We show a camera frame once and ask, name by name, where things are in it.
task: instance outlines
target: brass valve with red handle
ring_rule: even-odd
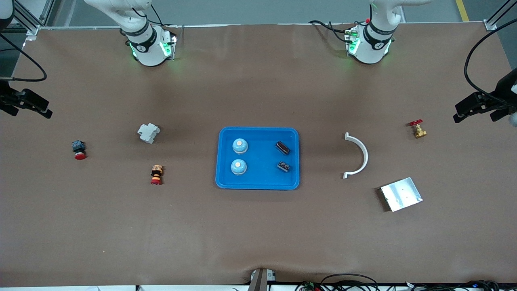
[[[425,132],[422,127],[420,127],[420,123],[422,123],[423,120],[422,119],[419,119],[419,120],[415,120],[415,121],[411,121],[409,123],[410,126],[413,127],[413,130],[415,131],[415,137],[416,138],[421,138],[423,136],[426,136],[427,135],[427,132]]]

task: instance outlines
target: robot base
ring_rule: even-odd
[[[176,53],[176,36],[171,36],[171,32],[164,30],[160,26],[151,25],[156,31],[156,41],[149,47],[147,52],[140,52],[131,44],[133,56],[142,65],[154,67],[162,64],[166,60],[173,60]]]
[[[346,53],[355,57],[358,61],[365,64],[378,63],[383,56],[388,53],[391,40],[380,50],[374,50],[365,39],[363,31],[365,26],[356,25],[350,28],[345,35],[346,40],[352,41],[352,43],[346,44]]]

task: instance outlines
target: red valve handle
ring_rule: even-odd
[[[415,121],[411,121],[411,122],[409,123],[409,125],[410,125],[410,126],[415,126],[415,125],[417,125],[417,124],[419,124],[419,123],[422,123],[422,121],[423,121],[422,119],[415,120]]]

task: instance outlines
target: white puzzle-shaped object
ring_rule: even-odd
[[[153,143],[155,141],[155,136],[160,132],[160,128],[156,125],[149,123],[147,125],[142,124],[140,129],[138,130],[138,134],[140,135],[140,139],[147,142]]]

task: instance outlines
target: white curved handle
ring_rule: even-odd
[[[362,150],[362,154],[364,156],[362,166],[357,171],[343,173],[343,179],[346,179],[346,178],[348,178],[349,175],[357,174],[366,167],[366,164],[368,163],[368,151],[366,150],[366,146],[364,145],[364,143],[362,143],[357,138],[348,135],[348,133],[344,134],[343,138],[345,140],[351,141],[351,142],[355,143],[356,145],[358,145],[359,148]]]

